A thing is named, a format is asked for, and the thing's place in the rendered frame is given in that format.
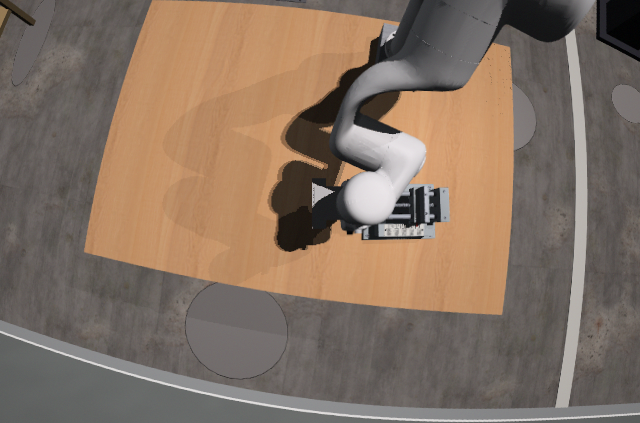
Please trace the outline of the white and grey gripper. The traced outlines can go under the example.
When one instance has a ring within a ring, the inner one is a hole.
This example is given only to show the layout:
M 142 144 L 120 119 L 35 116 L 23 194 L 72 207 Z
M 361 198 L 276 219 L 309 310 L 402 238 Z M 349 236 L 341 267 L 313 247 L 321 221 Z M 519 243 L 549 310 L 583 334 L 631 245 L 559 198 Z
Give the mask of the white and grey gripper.
M 347 179 L 346 181 L 342 182 L 341 186 L 344 186 L 347 183 L 348 180 L 349 179 Z M 350 231 L 354 231 L 354 227 L 352 227 L 352 225 L 350 225 L 349 223 L 347 223 L 344 220 L 340 220 L 340 221 L 341 221 L 341 229 L 344 230 L 344 231 L 347 231 L 347 235 L 353 235 L 353 232 L 350 232 Z M 368 226 L 363 227 L 362 231 L 366 230 L 367 228 L 368 228 Z

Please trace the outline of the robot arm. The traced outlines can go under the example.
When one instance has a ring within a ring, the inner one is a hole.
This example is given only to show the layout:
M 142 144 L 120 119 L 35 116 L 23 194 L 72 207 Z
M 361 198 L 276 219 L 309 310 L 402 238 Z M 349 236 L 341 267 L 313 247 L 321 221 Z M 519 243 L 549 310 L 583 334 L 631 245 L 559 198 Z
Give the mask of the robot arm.
M 575 29 L 595 1 L 410 0 L 397 31 L 386 40 L 387 59 L 353 82 L 331 131 L 332 154 L 367 172 L 344 186 L 312 178 L 312 229 L 326 229 L 326 220 L 344 220 L 362 233 L 364 226 L 382 223 L 425 163 L 422 141 L 360 113 L 369 98 L 461 89 L 504 25 L 554 42 Z

